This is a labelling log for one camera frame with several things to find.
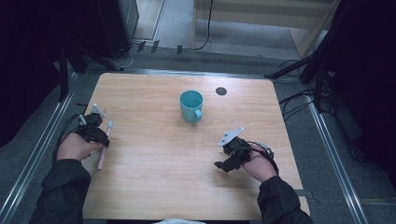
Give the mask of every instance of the wooden table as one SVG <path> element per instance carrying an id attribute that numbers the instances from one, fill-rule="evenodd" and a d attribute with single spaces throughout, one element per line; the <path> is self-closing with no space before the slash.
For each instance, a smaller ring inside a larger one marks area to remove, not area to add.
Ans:
<path id="1" fill-rule="evenodd" d="M 223 87 L 226 95 L 216 94 Z M 181 117 L 179 95 L 204 96 L 203 118 Z M 88 108 L 106 109 L 101 126 L 114 123 L 104 166 L 100 151 L 83 162 L 92 182 L 85 218 L 258 220 L 260 183 L 241 168 L 226 174 L 213 163 L 227 155 L 218 146 L 225 131 L 268 145 L 280 176 L 302 189 L 274 85 L 269 80 L 227 77 L 103 74 Z M 306 198 L 302 208 L 309 214 Z"/>

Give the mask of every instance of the person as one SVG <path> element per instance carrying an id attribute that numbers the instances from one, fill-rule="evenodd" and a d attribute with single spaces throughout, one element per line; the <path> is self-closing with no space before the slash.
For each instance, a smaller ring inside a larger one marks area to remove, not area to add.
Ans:
<path id="1" fill-rule="evenodd" d="M 42 181 L 43 189 L 29 223 L 83 223 L 82 206 L 91 176 L 81 161 L 101 147 L 100 143 L 85 142 L 76 133 L 66 136 L 59 146 L 57 161 Z M 250 161 L 242 167 L 261 182 L 257 202 L 262 223 L 312 223 L 309 215 L 301 210 L 294 189 L 260 153 L 252 151 Z"/>

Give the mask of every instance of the hand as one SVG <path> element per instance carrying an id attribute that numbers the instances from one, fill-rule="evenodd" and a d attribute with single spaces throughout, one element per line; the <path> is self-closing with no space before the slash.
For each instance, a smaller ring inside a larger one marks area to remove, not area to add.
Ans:
<path id="1" fill-rule="evenodd" d="M 87 143 L 76 133 L 66 136 L 58 149 L 56 160 L 73 159 L 82 161 L 91 155 L 91 152 L 101 148 L 101 143 Z"/>
<path id="2" fill-rule="evenodd" d="M 251 147 L 262 151 L 261 147 L 254 144 L 251 145 Z M 250 161 L 242 164 L 242 167 L 251 177 L 257 179 L 261 183 L 276 175 L 276 171 L 271 162 L 256 151 L 251 151 Z"/>

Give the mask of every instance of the black jacket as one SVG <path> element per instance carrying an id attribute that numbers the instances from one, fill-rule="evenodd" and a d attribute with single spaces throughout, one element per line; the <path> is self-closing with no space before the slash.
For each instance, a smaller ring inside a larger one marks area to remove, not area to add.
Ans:
<path id="1" fill-rule="evenodd" d="M 82 206 L 90 183 L 90 173 L 80 161 L 55 162 L 43 180 L 43 190 L 30 223 L 83 223 Z M 260 185 L 257 202 L 262 211 L 262 223 L 312 223 L 300 209 L 293 188 L 279 176 Z"/>

